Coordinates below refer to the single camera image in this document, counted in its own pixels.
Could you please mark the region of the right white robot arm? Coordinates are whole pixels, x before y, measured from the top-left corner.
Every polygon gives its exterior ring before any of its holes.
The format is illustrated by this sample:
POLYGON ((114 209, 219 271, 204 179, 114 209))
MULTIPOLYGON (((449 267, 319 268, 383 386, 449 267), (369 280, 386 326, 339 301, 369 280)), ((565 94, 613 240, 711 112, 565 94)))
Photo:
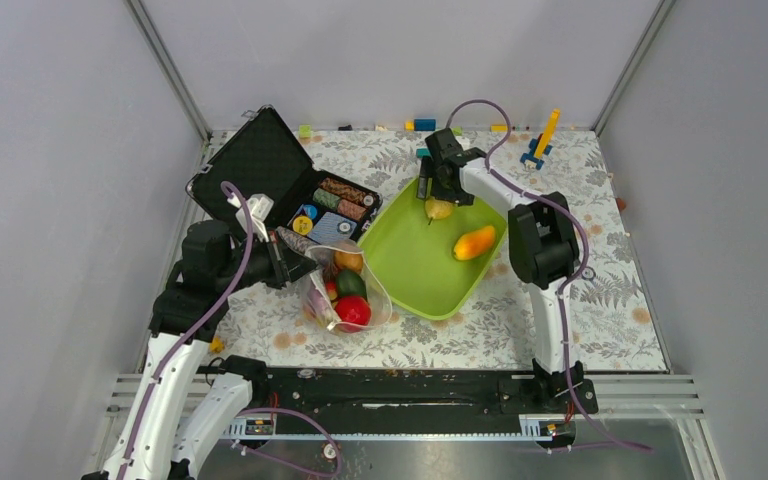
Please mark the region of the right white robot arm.
POLYGON ((442 129, 425 138, 421 157, 420 197, 470 206, 476 199, 507 217, 511 266, 529 293, 536 346, 533 386, 535 402, 557 412, 573 398, 573 384, 583 379, 583 366, 573 358, 567 318, 567 285, 580 258, 579 243, 566 198, 537 195, 487 164, 487 154, 464 148, 455 133, 442 129))

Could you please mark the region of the yellow toy lemon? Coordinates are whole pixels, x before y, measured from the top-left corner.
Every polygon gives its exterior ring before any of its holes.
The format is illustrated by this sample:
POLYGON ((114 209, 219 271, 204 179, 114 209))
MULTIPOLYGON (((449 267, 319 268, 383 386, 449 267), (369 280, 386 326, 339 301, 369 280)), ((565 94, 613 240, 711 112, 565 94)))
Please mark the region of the yellow toy lemon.
POLYGON ((428 198, 424 203, 424 211, 429 224, 450 217, 456 207, 455 203, 435 198, 428 198))

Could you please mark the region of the purple toy eggplant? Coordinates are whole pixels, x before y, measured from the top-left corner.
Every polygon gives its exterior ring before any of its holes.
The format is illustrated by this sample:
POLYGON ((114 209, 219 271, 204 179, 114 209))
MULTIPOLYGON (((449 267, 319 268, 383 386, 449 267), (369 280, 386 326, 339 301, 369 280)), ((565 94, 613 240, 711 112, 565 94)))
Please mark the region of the purple toy eggplant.
POLYGON ((306 294, 306 310, 321 328, 328 328, 334 322, 335 311, 331 301, 315 288, 306 294))

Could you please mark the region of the orange toy mango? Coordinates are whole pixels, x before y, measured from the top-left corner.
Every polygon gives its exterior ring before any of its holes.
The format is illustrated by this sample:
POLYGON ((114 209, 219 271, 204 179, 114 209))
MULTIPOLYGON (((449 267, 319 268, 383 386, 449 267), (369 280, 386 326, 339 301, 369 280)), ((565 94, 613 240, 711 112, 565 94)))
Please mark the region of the orange toy mango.
POLYGON ((475 259, 491 250, 497 238, 496 228, 486 225, 461 235, 453 246, 453 256, 458 261, 475 259))

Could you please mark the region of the brown toy fruit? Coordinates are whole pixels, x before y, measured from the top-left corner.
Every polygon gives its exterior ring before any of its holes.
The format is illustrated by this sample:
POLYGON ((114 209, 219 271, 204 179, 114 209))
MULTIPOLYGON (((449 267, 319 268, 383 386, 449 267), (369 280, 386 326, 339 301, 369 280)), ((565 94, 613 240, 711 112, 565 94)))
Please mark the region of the brown toy fruit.
POLYGON ((335 251, 333 262, 339 270, 351 270, 358 274, 364 268, 364 258, 361 253, 335 251))

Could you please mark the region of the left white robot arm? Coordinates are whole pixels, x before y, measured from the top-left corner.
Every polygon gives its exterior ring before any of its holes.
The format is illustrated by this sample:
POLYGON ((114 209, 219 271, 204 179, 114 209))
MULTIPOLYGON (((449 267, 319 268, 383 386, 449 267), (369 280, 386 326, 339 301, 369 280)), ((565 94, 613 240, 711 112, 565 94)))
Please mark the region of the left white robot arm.
POLYGON ((267 366, 230 355, 190 419, 182 415, 200 362, 231 294, 259 283, 281 289, 317 263, 276 234, 236 239, 223 222, 191 225, 181 259, 155 299, 146 362, 132 408, 108 459, 91 479, 194 479, 220 434, 243 409, 270 399, 267 366))

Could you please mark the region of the green plastic tray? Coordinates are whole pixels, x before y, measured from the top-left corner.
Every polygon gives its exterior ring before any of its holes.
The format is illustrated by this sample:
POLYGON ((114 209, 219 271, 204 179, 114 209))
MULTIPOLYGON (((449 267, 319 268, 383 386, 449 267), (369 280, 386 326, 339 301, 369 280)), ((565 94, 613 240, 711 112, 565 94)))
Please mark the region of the green plastic tray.
POLYGON ((507 223, 481 199, 430 222, 424 202, 416 197, 417 183, 411 180, 388 202, 359 245, 395 305, 443 320, 457 313, 492 266, 506 239, 507 223), (486 226, 496 230, 493 247, 474 259, 457 260, 456 241, 486 226))

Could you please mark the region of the clear zip top bag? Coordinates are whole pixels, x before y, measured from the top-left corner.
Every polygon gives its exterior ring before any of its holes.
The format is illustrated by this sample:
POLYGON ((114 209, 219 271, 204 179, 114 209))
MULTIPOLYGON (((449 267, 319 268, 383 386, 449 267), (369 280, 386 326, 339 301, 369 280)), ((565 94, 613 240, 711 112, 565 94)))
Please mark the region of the clear zip top bag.
POLYGON ((316 263, 300 283, 307 320, 336 334, 365 332, 389 322, 392 301, 359 245, 351 240, 316 244, 304 255, 316 263))

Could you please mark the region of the dark green toy avocado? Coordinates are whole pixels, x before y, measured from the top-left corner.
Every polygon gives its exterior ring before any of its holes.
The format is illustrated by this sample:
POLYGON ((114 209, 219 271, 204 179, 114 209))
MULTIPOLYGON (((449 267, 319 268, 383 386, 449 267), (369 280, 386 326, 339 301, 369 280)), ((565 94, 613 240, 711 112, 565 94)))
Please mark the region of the dark green toy avocado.
POLYGON ((358 296, 368 298, 365 280, 351 270, 340 270, 335 277, 336 291, 339 298, 358 296))

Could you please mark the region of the red toy apple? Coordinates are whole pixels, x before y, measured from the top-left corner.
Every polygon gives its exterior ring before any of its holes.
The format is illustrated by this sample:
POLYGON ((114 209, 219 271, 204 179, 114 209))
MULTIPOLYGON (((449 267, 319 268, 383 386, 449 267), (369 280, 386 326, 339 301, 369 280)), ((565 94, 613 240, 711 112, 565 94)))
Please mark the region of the red toy apple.
POLYGON ((360 332, 369 325, 371 308, 362 296, 342 297, 334 305, 334 310, 339 317, 336 328, 342 332, 360 332))

